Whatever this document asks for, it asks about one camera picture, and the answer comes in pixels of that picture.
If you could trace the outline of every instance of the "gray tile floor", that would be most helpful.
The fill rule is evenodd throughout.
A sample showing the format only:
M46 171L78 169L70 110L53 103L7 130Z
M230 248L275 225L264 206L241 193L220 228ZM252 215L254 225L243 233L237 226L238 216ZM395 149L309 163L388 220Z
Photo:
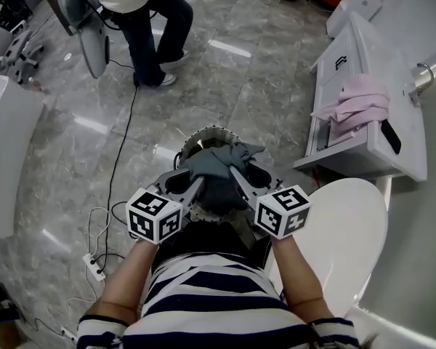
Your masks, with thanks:
M304 154L315 77L308 67L328 46L328 14L304 0L187 0L195 18L186 43L191 56L163 89L137 92L128 138L113 181L111 203L127 200L139 186L172 168L172 159L194 131L220 125L242 140L267 150L257 158L311 192L312 180L290 169ZM44 26L42 23L51 17ZM156 41L166 21L152 21ZM76 331L94 298L84 280L81 257L87 252L89 210L106 206L108 183L134 94L132 70L114 63L94 80L77 37L68 37L46 2L31 27L41 29L32 42L46 50L28 84L45 104L21 173L15 235L0 239L0 281L27 317ZM111 57L130 65L127 44L110 32ZM94 212L91 233L105 214ZM132 240L113 221L109 248L125 254ZM119 260L108 258L110 273ZM96 292L101 284L95 284ZM25 333L43 348L71 348L67 340Z

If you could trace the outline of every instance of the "white cabinet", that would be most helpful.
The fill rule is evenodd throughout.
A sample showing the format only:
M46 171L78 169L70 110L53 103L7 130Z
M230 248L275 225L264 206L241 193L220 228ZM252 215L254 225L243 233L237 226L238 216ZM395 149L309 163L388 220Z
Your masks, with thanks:
M296 161L294 168L318 164L348 177L408 175L416 181L426 180L421 109L408 96L414 88L411 72L370 23L352 13L350 24L318 58L312 71L317 71L314 110L336 103L344 81L350 76L367 73L382 81L391 98L389 123L402 147L399 154L393 151L378 121L335 140L328 122L312 118L305 157Z

